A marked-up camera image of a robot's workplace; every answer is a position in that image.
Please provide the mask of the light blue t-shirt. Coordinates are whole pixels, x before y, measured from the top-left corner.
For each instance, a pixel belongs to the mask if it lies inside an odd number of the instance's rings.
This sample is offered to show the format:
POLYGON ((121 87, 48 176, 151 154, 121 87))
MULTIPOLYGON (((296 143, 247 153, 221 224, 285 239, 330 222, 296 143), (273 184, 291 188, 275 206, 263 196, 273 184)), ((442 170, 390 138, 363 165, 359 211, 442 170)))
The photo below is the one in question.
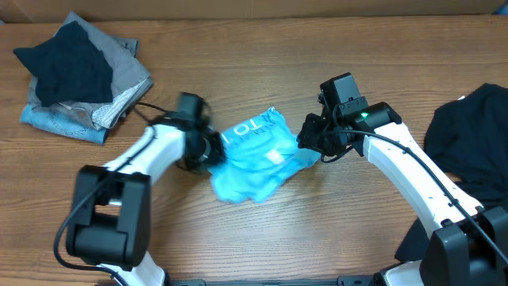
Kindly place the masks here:
POLYGON ((221 133, 225 162, 209 168, 219 200, 262 203, 320 154, 300 149, 284 116, 273 106, 221 133))

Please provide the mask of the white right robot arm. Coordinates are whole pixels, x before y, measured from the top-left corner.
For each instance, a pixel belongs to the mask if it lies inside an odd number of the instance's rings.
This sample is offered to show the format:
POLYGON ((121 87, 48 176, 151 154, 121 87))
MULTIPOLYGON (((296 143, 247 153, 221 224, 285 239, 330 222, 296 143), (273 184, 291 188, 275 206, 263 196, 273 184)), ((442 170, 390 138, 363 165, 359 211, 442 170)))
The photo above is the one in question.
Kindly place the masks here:
POLYGON ((325 162, 356 150, 396 186, 429 238, 422 259, 350 281, 381 286, 505 285, 506 211, 486 210, 453 183, 387 103, 368 104, 351 73, 321 83, 320 90, 321 114, 306 116, 298 147, 320 153, 325 162))

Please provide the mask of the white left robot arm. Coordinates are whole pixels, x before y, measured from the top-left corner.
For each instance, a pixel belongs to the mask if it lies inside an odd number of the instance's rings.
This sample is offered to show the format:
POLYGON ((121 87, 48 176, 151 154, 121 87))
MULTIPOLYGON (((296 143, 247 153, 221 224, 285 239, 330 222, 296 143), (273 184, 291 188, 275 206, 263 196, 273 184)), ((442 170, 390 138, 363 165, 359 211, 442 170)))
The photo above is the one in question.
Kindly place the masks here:
POLYGON ((148 121, 141 138, 103 166, 83 166, 53 251, 66 268, 105 272, 118 285, 169 285, 148 251, 152 186, 172 165, 200 173, 225 150, 205 100, 183 92, 176 110, 148 121))

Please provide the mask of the grey folded shorts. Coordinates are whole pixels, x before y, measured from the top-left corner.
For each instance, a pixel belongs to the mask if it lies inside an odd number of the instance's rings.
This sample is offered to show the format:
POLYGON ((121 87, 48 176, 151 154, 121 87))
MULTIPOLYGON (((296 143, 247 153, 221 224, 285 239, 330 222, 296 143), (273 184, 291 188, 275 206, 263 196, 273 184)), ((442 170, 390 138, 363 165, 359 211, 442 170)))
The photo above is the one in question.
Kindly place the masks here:
POLYGON ((36 97, 37 77, 32 77, 27 96, 27 107, 35 112, 61 113, 71 121, 91 129, 110 129, 125 114, 128 107, 136 102, 152 85, 149 71, 136 59, 138 41, 133 38, 110 36, 70 12, 63 22, 65 25, 77 22, 88 33, 94 46, 102 51, 107 63, 113 69, 111 91, 113 101, 109 103, 59 102, 43 107, 36 97))

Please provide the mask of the blue denim folded jeans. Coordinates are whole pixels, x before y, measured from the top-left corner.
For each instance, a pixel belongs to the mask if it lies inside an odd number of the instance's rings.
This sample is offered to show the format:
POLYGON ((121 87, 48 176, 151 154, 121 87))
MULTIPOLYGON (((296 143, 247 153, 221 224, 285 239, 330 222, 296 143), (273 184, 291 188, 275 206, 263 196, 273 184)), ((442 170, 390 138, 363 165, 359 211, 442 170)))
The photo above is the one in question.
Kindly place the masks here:
POLYGON ((104 145, 108 135, 107 129, 86 127, 58 112, 36 111, 31 104, 25 106, 20 122, 49 133, 90 141, 99 145, 104 145))

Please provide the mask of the black t-shirt pile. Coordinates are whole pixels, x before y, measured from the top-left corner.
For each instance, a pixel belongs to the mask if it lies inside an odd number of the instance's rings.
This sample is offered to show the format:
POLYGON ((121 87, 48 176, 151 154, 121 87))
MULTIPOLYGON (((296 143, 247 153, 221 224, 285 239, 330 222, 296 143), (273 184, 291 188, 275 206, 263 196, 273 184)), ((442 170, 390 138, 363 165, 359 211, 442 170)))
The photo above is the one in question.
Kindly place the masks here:
POLYGON ((507 208, 507 89, 485 83, 437 108, 424 150, 486 209, 507 208))

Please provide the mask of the dark teal folded garment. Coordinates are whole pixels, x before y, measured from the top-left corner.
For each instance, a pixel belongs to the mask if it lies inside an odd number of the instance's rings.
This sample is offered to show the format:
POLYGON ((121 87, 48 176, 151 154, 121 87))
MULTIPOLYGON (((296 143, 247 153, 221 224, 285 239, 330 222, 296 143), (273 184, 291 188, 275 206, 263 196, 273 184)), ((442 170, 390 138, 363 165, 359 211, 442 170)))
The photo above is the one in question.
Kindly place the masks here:
POLYGON ((44 107, 67 101, 113 101, 113 69, 77 21, 60 27, 44 43, 15 48, 13 53, 37 78, 36 96, 44 107))

